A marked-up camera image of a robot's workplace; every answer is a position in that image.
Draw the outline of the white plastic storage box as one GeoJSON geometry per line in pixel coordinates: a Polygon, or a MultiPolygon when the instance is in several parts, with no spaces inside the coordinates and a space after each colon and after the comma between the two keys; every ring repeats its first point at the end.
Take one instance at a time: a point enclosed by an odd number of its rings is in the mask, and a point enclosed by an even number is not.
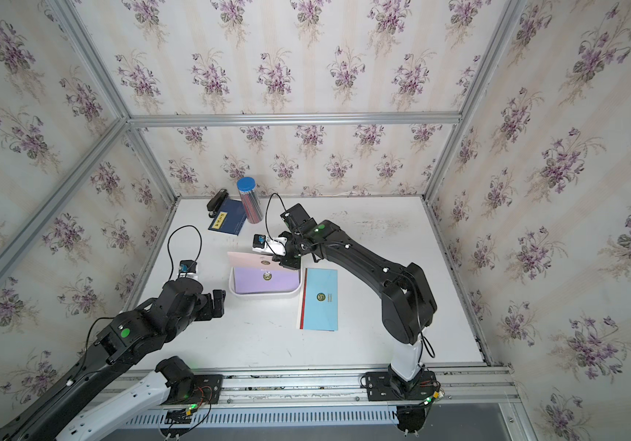
{"type": "Polygon", "coordinates": [[[289,297],[302,288],[299,270],[283,268],[269,255],[228,252],[229,289],[242,298],[289,297]]]}

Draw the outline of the lavender envelope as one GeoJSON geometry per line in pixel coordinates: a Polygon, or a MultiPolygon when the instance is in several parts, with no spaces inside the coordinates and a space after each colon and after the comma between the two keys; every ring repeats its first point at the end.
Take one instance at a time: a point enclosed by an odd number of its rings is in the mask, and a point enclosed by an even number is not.
{"type": "Polygon", "coordinates": [[[234,292],[240,295],[284,293],[296,290],[301,284],[298,271],[234,268],[234,292]]]}

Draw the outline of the light blue envelope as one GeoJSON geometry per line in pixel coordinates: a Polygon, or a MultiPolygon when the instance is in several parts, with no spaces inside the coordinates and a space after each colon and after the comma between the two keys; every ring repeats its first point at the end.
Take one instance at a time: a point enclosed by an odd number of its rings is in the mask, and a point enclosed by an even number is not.
{"type": "Polygon", "coordinates": [[[303,330],[336,332],[338,318],[338,272],[308,268],[303,330]]]}

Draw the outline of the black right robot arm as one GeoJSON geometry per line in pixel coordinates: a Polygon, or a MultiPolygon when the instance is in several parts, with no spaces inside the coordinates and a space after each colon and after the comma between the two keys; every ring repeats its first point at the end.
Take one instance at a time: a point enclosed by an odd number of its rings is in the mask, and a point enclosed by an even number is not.
{"type": "Polygon", "coordinates": [[[424,330],[432,324],[438,305],[424,270],[415,263],[402,266],[380,257],[358,244],[330,220],[317,222],[295,204],[281,214],[287,230],[284,268],[300,268],[301,259],[328,261],[357,277],[381,301],[383,327],[398,347],[388,367],[391,387],[399,394],[412,391],[422,382],[424,352],[434,355],[424,330]]]}

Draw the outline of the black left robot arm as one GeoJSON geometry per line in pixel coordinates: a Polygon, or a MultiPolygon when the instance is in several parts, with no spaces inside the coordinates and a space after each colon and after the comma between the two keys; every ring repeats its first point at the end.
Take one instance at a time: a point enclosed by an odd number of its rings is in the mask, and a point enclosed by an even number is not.
{"type": "Polygon", "coordinates": [[[225,290],[203,293],[190,277],[166,282],[157,298],[121,312],[97,334],[80,360],[21,415],[0,428],[0,440],[57,440],[109,384],[162,349],[194,322],[225,314],[225,290]]]}

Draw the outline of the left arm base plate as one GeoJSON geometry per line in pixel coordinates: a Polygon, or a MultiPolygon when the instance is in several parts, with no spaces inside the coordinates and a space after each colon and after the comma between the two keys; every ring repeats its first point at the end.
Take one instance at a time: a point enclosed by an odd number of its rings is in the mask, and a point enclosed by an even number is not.
{"type": "Polygon", "coordinates": [[[217,404],[224,376],[220,374],[192,375],[182,380],[170,380],[169,395],[162,405],[217,404]]]}

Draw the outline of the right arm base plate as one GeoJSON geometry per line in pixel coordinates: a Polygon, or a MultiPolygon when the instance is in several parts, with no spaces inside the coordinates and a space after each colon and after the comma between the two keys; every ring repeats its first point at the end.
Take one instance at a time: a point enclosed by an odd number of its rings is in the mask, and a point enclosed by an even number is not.
{"type": "Polygon", "coordinates": [[[366,372],[360,379],[369,402],[423,402],[430,404],[444,392],[431,370],[422,369],[413,380],[403,380],[392,369],[366,372]]]}

